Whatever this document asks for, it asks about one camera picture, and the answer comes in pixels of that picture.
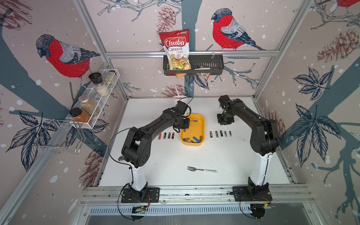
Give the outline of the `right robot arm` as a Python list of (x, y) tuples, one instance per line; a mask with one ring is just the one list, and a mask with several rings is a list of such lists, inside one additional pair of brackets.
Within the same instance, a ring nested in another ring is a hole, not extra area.
[(273, 154), (280, 145), (277, 123), (274, 119), (266, 119), (253, 110), (248, 108), (240, 99), (230, 99), (227, 95), (219, 99), (220, 107), (223, 109), (217, 115), (220, 125), (230, 125), (234, 123), (234, 117), (242, 119), (250, 128), (250, 146), (257, 154), (254, 158), (253, 170), (248, 179), (247, 189), (241, 191), (254, 199), (261, 194), (268, 194), (268, 171)]

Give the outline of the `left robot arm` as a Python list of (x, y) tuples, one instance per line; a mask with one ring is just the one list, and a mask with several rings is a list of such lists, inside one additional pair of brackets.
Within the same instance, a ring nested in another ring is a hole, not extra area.
[(179, 100), (176, 106), (164, 110), (156, 120), (148, 125), (129, 129), (121, 153), (125, 161), (132, 166), (132, 182), (128, 189), (130, 194), (137, 200), (145, 200), (148, 196), (148, 182), (142, 166), (150, 158), (152, 141), (169, 127), (173, 127), (177, 133), (181, 129), (188, 129), (190, 119), (188, 115), (185, 115), (186, 111), (191, 113), (191, 107)]

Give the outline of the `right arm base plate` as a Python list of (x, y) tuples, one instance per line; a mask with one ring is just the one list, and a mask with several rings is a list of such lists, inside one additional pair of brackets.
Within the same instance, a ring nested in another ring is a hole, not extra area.
[(236, 202), (272, 202), (273, 198), (268, 189), (260, 191), (249, 191), (247, 186), (232, 187), (232, 194)]

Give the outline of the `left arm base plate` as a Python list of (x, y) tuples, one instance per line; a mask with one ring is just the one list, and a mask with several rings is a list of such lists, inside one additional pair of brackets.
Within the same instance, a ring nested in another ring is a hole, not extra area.
[(121, 203), (158, 203), (159, 187), (144, 187), (141, 191), (125, 188), (121, 195)]

